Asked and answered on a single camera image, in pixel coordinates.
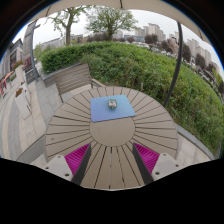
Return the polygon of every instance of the small object on table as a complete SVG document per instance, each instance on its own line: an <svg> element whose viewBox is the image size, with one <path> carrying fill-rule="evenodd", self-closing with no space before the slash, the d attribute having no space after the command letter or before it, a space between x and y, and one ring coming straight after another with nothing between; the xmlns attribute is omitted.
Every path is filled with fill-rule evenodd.
<svg viewBox="0 0 224 224"><path fill-rule="evenodd" d="M108 100L108 107L110 109L115 109L117 107L117 101L115 99Z"/></svg>

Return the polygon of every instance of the wooden table slat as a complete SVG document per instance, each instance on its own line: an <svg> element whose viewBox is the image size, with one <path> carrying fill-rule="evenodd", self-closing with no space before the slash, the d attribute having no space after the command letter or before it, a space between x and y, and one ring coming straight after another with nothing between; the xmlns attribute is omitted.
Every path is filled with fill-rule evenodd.
<svg viewBox="0 0 224 224"><path fill-rule="evenodd" d="M167 138L177 138L176 130L136 128L135 133L145 133Z"/></svg>
<svg viewBox="0 0 224 224"><path fill-rule="evenodd" d="M61 118L67 118L70 120L76 120L76 121L85 121L85 122L90 122L90 118L85 118L83 116L75 115L73 113L58 109L54 116L56 117L61 117Z"/></svg>
<svg viewBox="0 0 224 224"><path fill-rule="evenodd" d="M51 156L54 155L56 153L61 153L62 151L75 146L76 144L78 144L79 142L82 142L88 138L90 138L91 135L90 134L86 134L83 136L79 136L79 137L75 137L73 139L69 139L67 141L63 141L63 142L58 142L52 145L47 145L46 146L46 151L47 151L47 156Z"/></svg>
<svg viewBox="0 0 224 224"><path fill-rule="evenodd" d="M60 133L54 135L46 135L46 145L55 144L72 138L76 138L82 135L89 134L89 130L70 132L70 133Z"/></svg>
<svg viewBox="0 0 224 224"><path fill-rule="evenodd" d="M99 144L99 143L97 143L94 147L92 147L92 145L91 145L91 150L92 151L91 151L91 156L89 158L89 161L88 161L88 164L87 164L87 167L86 167L86 172L91 167L91 164L92 164L93 160L95 159L95 156L98 153L100 147L101 147L101 144Z"/></svg>
<svg viewBox="0 0 224 224"><path fill-rule="evenodd" d="M157 101L153 101L151 102L150 104L146 105L145 107L141 108L140 110L136 111L136 116L140 115L140 114L143 114L145 112L148 112L150 110L153 110L157 107L161 107L161 105L157 102Z"/></svg>
<svg viewBox="0 0 224 224"><path fill-rule="evenodd" d="M139 171L139 168L138 168L138 165L136 163L134 155L132 154L132 152L130 151L130 149L126 145L122 145L122 148L124 150L124 153L125 153L126 157L128 158L128 161L131 164L131 167L132 167L132 169L135 173L135 176L138 180L139 185L144 186L145 184L144 184L144 181L142 179L142 175Z"/></svg>
<svg viewBox="0 0 224 224"><path fill-rule="evenodd" d="M60 117L53 117L51 122L51 125L69 125L69 126L73 126L73 125L81 125L81 126L89 126L89 122L86 121L75 121L75 120L69 120L69 119L64 119L64 118L60 118Z"/></svg>
<svg viewBox="0 0 224 224"><path fill-rule="evenodd" d="M149 105L150 103L152 103L154 101L153 98L147 96L145 97L141 102L139 102L138 104L136 104L134 106L134 110L135 111L138 111L140 110L142 107L146 106L146 105Z"/></svg>
<svg viewBox="0 0 224 224"><path fill-rule="evenodd" d="M135 124L151 123L151 122L161 122L161 121L172 121L168 113L159 114L157 116L145 117L139 120L135 120Z"/></svg>
<svg viewBox="0 0 224 224"><path fill-rule="evenodd" d="M133 136L134 140L137 140L138 142L140 142L140 145L146 146L147 148L152 149L155 152L158 152L159 154L161 153L168 153L170 156L172 156L173 158L175 158L176 155L176 150L174 149L169 149L165 146L159 145L157 143L151 142L149 140L146 140L144 138L140 138L136 135Z"/></svg>
<svg viewBox="0 0 224 224"><path fill-rule="evenodd" d="M70 100L68 100L66 102L67 104L87 113L87 114L90 114L90 109L85 107L83 104L79 103L77 100L75 100L74 98L71 98Z"/></svg>
<svg viewBox="0 0 224 224"><path fill-rule="evenodd" d="M111 171L111 147L106 147L99 176L96 182L96 189L110 189Z"/></svg>
<svg viewBox="0 0 224 224"><path fill-rule="evenodd" d="M156 123L147 123L147 124L135 124L136 128L158 128L158 129L174 129L173 121L162 121Z"/></svg>
<svg viewBox="0 0 224 224"><path fill-rule="evenodd" d="M89 102L93 98L89 91L85 91L81 93Z"/></svg>
<svg viewBox="0 0 224 224"><path fill-rule="evenodd" d="M85 187L85 188L94 188L95 187L95 183L96 183L99 169L101 166L101 162L103 159L104 151L105 151L105 146L101 146L99 149L99 152L97 153L95 159L93 160L93 162L91 164L91 169L88 169L88 171L86 172L80 186Z"/></svg>
<svg viewBox="0 0 224 224"><path fill-rule="evenodd" d="M100 88L98 88L98 92L100 94L100 97L107 96L106 87L100 87Z"/></svg>
<svg viewBox="0 0 224 224"><path fill-rule="evenodd" d="M124 189L121 165L116 147L112 147L110 189Z"/></svg>
<svg viewBox="0 0 224 224"><path fill-rule="evenodd" d="M77 115L80 115L80 116L83 116L83 117L86 117L86 118L90 118L90 114L89 113L86 113L86 112L83 112L82 110L79 110L67 103L65 103L62 107L60 107L61 110L64 110L64 111L67 111L67 112L70 112L70 113L73 113L73 114L77 114Z"/></svg>
<svg viewBox="0 0 224 224"><path fill-rule="evenodd" d="M76 149L78 149L78 148L80 148L80 147L82 147L84 145L87 145L87 144L91 143L92 141L93 141L93 138L89 137L89 138L83 140L82 142L79 142L79 143L76 142L76 144L74 146L72 146L72 147L70 147L70 148L68 148L68 149L66 149L64 151L56 152L55 154L48 156L48 159L49 160L53 159L55 157L55 155L57 155L57 154L66 156L69 153L73 152L74 150L76 150Z"/></svg>
<svg viewBox="0 0 224 224"><path fill-rule="evenodd" d="M82 96L81 94L77 94L73 98L75 100L77 100L79 103L83 104L85 107L90 109L89 101L84 96Z"/></svg>
<svg viewBox="0 0 224 224"><path fill-rule="evenodd" d="M128 146L128 148L132 152L132 150L133 150L133 143L129 141L129 142L126 143L126 145Z"/></svg>
<svg viewBox="0 0 224 224"><path fill-rule="evenodd" d="M129 94L130 91L131 91L131 89L123 87L122 91L121 91L121 95L126 95L128 97L128 94Z"/></svg>
<svg viewBox="0 0 224 224"><path fill-rule="evenodd" d="M163 107L159 106L155 109L152 109L148 112L145 112L144 114L136 115L133 119L136 121L136 120L139 120L139 119L142 119L142 118L157 116L157 115L163 114L163 113L167 113L167 112L164 110Z"/></svg>
<svg viewBox="0 0 224 224"><path fill-rule="evenodd" d="M114 95L114 87L106 87L107 96Z"/></svg>
<svg viewBox="0 0 224 224"><path fill-rule="evenodd" d="M121 95L122 87L114 87L114 95Z"/></svg>
<svg viewBox="0 0 224 224"><path fill-rule="evenodd" d="M159 136L155 136L155 135L143 134L143 133L139 133L139 132L136 132L135 136L138 136L138 137L147 139L149 141L158 143L160 145L163 145L164 147L169 147L169 148L172 148L172 149L177 148L177 139L164 138L164 137L159 137Z"/></svg>
<svg viewBox="0 0 224 224"><path fill-rule="evenodd" d="M117 147L125 188L139 187L138 181L130 167L121 146Z"/></svg>
<svg viewBox="0 0 224 224"><path fill-rule="evenodd" d="M133 99L131 102L132 107L134 108L138 103L140 103L144 98L147 98L147 95L144 93L139 92L138 95Z"/></svg>
<svg viewBox="0 0 224 224"><path fill-rule="evenodd" d="M79 132L83 130L89 130L89 126L57 126L49 125L47 129L47 135L49 134L60 134L69 132Z"/></svg>
<svg viewBox="0 0 224 224"><path fill-rule="evenodd" d="M137 96L139 92L136 90L131 89L131 91L128 94L128 100L130 103L132 103L132 100Z"/></svg>
<svg viewBox="0 0 224 224"><path fill-rule="evenodd" d="M90 89L89 92L90 92L90 94L91 94L94 98L96 98L96 97L100 97L100 94L99 94L97 88L96 88L96 89Z"/></svg>

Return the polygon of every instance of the wooden bench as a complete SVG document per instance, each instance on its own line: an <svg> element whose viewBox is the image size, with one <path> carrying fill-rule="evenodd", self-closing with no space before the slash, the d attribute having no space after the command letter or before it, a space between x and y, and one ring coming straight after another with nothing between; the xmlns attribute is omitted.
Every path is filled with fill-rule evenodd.
<svg viewBox="0 0 224 224"><path fill-rule="evenodd" d="M68 69L62 70L54 75L54 79L62 102L64 101L61 95L73 89L87 84L91 84L92 88L93 85L101 87L99 82L92 79L88 64L74 65Z"/></svg>

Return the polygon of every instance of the planter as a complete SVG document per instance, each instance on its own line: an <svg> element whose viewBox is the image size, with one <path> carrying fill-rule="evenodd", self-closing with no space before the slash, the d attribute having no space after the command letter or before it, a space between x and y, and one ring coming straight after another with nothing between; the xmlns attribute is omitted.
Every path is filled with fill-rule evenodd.
<svg viewBox="0 0 224 224"><path fill-rule="evenodd" d="M31 115L31 108L27 101L24 89L22 89L22 93L15 98L15 102L23 119L26 119Z"/></svg>
<svg viewBox="0 0 224 224"><path fill-rule="evenodd" d="M30 105L30 91L28 89L28 86L26 85L26 83L24 82L19 88L23 88L25 91L25 96L26 96L26 99Z"/></svg>
<svg viewBox="0 0 224 224"><path fill-rule="evenodd" d="M16 72L16 76L19 78L19 82L25 82L25 79L24 79L24 75L23 75L23 69L22 69L22 65L20 65L19 67L17 67L15 69L15 72Z"/></svg>

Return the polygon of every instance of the green bush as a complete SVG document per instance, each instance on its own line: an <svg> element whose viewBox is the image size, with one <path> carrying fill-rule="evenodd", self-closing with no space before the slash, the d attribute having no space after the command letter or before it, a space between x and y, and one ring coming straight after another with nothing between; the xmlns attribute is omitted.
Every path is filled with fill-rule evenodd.
<svg viewBox="0 0 224 224"><path fill-rule="evenodd" d="M141 89L163 104L176 61L134 45L103 42L55 49L41 56L45 71L88 63L93 78L109 85ZM223 138L224 107L201 76L181 65L167 111L174 121L215 153Z"/></svg>
<svg viewBox="0 0 224 224"><path fill-rule="evenodd" d="M10 78L10 81L13 81L16 78L16 74Z"/></svg>

